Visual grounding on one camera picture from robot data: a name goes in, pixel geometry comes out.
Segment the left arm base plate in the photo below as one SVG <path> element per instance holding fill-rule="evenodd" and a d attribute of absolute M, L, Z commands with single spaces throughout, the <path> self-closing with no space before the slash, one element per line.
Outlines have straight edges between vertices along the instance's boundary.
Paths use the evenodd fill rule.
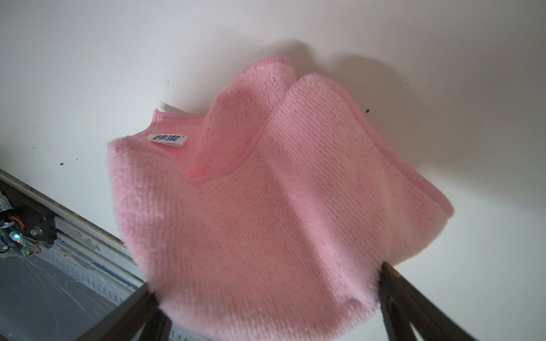
<path fill-rule="evenodd" d="M 52 247 L 57 239 L 55 215 L 46 206 L 1 182 L 1 229 Z"/>

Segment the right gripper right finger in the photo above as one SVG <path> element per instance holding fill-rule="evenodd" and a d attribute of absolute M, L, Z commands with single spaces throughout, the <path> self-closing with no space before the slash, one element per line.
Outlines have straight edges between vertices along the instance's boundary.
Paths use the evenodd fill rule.
<path fill-rule="evenodd" d="M 465 340 L 476 338 L 457 325 L 393 266 L 382 264 L 380 309 L 389 340 Z"/>

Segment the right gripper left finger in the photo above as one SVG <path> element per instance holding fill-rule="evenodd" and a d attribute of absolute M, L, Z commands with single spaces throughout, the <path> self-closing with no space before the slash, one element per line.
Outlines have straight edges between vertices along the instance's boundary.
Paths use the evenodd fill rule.
<path fill-rule="evenodd" d="M 172 321 L 159 308 L 148 284 L 138 288 L 107 317 L 84 332 L 78 341 L 140 340 L 167 341 Z"/>

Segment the pink microfiber cloth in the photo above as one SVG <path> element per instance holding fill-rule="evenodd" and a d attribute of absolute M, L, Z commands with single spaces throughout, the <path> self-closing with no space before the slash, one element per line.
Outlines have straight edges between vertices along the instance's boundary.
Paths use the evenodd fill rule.
<path fill-rule="evenodd" d="M 378 306 L 384 262 L 454 209 L 334 81 L 272 56 L 207 112 L 157 111 L 107 148 L 121 238 L 173 323 L 212 340 L 334 340 Z"/>

